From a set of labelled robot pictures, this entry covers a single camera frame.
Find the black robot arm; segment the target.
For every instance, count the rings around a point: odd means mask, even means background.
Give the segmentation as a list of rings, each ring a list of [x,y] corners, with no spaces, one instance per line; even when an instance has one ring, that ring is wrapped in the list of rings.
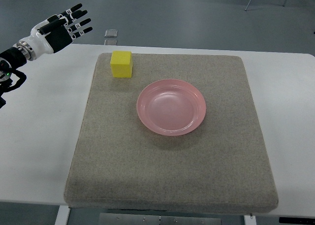
[[[6,105],[4,93],[18,89],[27,76],[18,70],[27,63],[30,54],[22,46],[11,47],[0,54],[0,107]]]

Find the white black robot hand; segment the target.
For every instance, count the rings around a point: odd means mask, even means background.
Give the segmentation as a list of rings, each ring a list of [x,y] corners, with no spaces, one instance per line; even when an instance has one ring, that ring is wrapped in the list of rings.
[[[35,25],[30,35],[20,39],[15,47],[28,61],[36,60],[43,54],[53,54],[62,50],[93,29],[86,27],[91,19],[82,19],[87,11],[81,10],[81,7],[82,4],[79,3]]]

